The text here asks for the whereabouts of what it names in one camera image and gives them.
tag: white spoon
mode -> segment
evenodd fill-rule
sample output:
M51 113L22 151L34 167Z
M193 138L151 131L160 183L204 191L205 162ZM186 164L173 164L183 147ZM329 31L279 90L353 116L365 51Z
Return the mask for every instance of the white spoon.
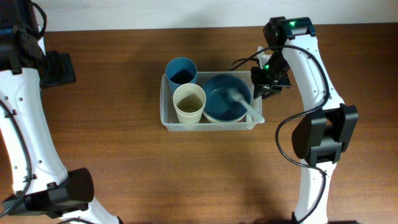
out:
M238 92L237 90L235 90L235 89L233 89L233 88L230 88L230 89L228 90L228 94L230 95L230 97L232 98L232 100L234 100L234 101L236 101L236 102L238 102L238 103L241 103L242 106L245 107L245 108L247 109L248 113L249 113L251 116L253 116L253 118L254 118L255 120L257 120L260 124L264 124L264 122L266 122L266 120L265 120L261 115L259 115L259 113L258 113L255 109L253 109L253 107L251 107L251 106L246 102L246 100L244 100L244 97L243 97L243 95L242 95L240 92Z

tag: table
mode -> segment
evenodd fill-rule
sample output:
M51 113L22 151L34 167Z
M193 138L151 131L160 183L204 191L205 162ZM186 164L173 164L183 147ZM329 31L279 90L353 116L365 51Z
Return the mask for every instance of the table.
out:
M323 62L359 122L333 174L330 221L398 219L398 24L315 26ZM160 122L167 62L191 58L199 71L225 71L266 45L262 27L49 32L47 50L69 52L77 83L43 89L54 144L68 170L90 170L98 200L125 223L250 223L289 219L300 169L275 146L277 125L301 112L292 87L263 103L252 131L171 133ZM245 65L249 70L254 64ZM292 157L291 134L281 131ZM0 198L12 194L0 144ZM46 216L0 223L57 223Z

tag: clear plastic bin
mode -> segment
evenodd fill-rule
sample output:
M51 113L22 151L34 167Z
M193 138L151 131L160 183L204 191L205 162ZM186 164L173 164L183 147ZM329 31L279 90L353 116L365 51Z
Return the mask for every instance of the clear plastic bin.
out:
M252 97L251 106L262 114L261 97L256 100L253 98L254 85L251 82L250 72L198 72L197 84L202 86L211 77L219 74L230 74L242 79L249 87ZM178 122L177 113L175 112L172 93L167 82L166 75L162 77L162 88L160 89L160 119L162 124L169 131L232 131L232 130L252 130L258 121L253 121L250 114L237 123L211 123L202 116L198 124L180 124Z

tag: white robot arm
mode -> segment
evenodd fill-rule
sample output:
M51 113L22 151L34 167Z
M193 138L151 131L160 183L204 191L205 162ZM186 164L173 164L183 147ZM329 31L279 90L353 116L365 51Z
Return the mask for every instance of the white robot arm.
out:
M276 132L281 153L290 162L302 166L300 195L292 222L328 223L326 204L331 175L341 153L348 147L358 112L355 106L345 106L331 83L309 18L271 18L264 28L264 35L269 47L259 47L256 54L230 70L258 55L260 67L251 69L254 97L265 99L282 91L283 87L290 87L287 71L292 69L306 112L286 119ZM265 55L266 50L274 53ZM283 124L304 115L292 135L294 151L301 159L298 163L283 152L278 135Z
M46 75L40 77L39 68L46 60L45 27L38 30L34 6L45 17L43 10L28 0L2 1L0 7L0 129L12 165L15 193L3 202L7 212L0 218L46 214L62 220L72 218L76 220L73 223L120 224L122 221L94 197L90 172L86 168L67 172L53 145L40 86L69 82L67 75L73 68L67 54L52 52L53 60L47 58L47 63L62 69L44 68Z

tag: black cable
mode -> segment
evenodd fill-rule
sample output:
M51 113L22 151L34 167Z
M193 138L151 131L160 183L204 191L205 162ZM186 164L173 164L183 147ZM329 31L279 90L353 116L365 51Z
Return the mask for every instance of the black cable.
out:
M39 39L44 37L45 30L47 28L47 15L45 14L44 10L35 2L32 2L32 5L38 10L40 15L43 17L43 28L40 30Z
M237 59L236 61L232 62L232 64L229 66L229 70L232 71L232 70L231 70L231 66L234 65L234 64L236 64L236 62L241 62L241 61L246 60L246 59L247 59L247 58L241 58L241 59ZM252 60L253 62L256 62L256 63L260 66L260 60L259 60L258 58L251 58L251 59L249 59L249 60Z
M318 168L318 167L310 166L310 165L307 165L307 164L302 164L302 163L296 162L295 160L293 160L292 158L290 158L290 157L283 151L282 147L280 146L280 142L279 142L279 131L280 131L280 129L283 127L283 125L285 125L285 124L288 123L289 121L291 121L291 120L293 120L293 119L295 119L295 118L299 118L299 117L301 117L301 116L305 116L305 115L307 115L307 114L313 113L313 112L315 112L315 111L322 110L323 106L326 105L326 103L328 102L329 97L330 97L330 90L329 90L329 83L328 83L328 80L327 80L327 78L326 78L325 71L323 70L321 64L319 63L319 61L317 60L317 58L315 58L314 55L312 55L309 51L307 51L307 50L305 50L305 49L303 49L303 48L301 48L301 47L296 47L296 46L293 46L293 45L279 45L279 46L266 47L266 48L264 48L264 49L262 49L262 50L256 52L256 53L253 54L252 56L248 57L246 60L243 60L239 65L237 65L237 66L235 66L235 67L233 67L233 68L230 68L229 70L233 71L233 70L239 68L241 65L243 65L243 64L246 63L246 62L248 62L250 59L254 58L255 56L257 56L257 55L259 55L260 53L263 53L263 52L265 52L265 51L267 51L267 50L283 49L283 48L299 50L299 51L301 51L301 52L304 52L306 55L308 55L308 56L310 57L310 59L312 59L312 60L315 62L315 64L317 65L317 67L318 67L318 69L319 69L319 71L320 71L320 73L321 73L321 76L322 76L322 79L323 79L323 82L324 82L324 85L325 85L325 90L326 90L326 94L325 94L325 97L324 97L325 100L323 100L323 102L322 102L319 106L316 106L316 107L314 107L313 109L310 109L310 110L308 110L308 111L304 111L304 112L302 112L302 113L293 115L293 116L291 116L291 117L289 117L289 118L286 118L283 122L281 122L281 123L278 125L278 128L276 129L276 132L275 132L275 141L276 141L276 145L277 145L277 147L278 147L278 149L279 149L279 152L280 152L289 162L291 162L291 163L293 163L293 164L295 164L295 165L297 165L297 166L300 166L300 167L309 168L309 169L315 169L315 170L319 171L319 172L321 173L321 175L322 175L322 186L321 186L321 189L320 189L320 194L319 194L319 196L318 196L318 198L317 198L317 200L316 200L314 206L312 207L312 209L311 209L301 220L298 221L298 223L302 223L304 220L306 220L306 219L315 211L315 209L317 209L317 207L318 207L318 205L319 205L319 203L320 203L320 201L321 201L321 199L322 199L322 195L323 195L323 193L324 193L324 191L325 191L325 189L326 189L326 175L327 175L327 173L326 173L325 171L321 170L321 169Z
M67 224L67 223L70 223L70 222L81 222L81 223L86 223L86 224L94 224L92 222L89 222L89 221L86 221L86 220L82 220L80 217L78 217L78 218L70 218L68 220L65 220L65 221L57 223L57 224Z
M28 191L28 189L30 187L30 183L32 182L33 176L32 176L32 164L30 163L29 152L27 150L26 143L24 141L24 137L22 136L21 130L19 129L17 121L14 118L14 114L11 113L11 111L8 109L8 107L2 100L0 100L0 105L1 105L1 108L6 112L5 115L11 119L11 123L17 133L19 142L21 143L21 148L22 148L22 151L24 152L24 156L25 156L27 176L28 176L28 178L25 180L26 185L25 185L23 191L19 195L16 195L17 199L14 201L14 203L10 207L5 209L5 211L0 213L0 218L2 218L5 215L8 215L10 212L12 212L15 209L15 207L23 201L23 199L26 195L26 192Z

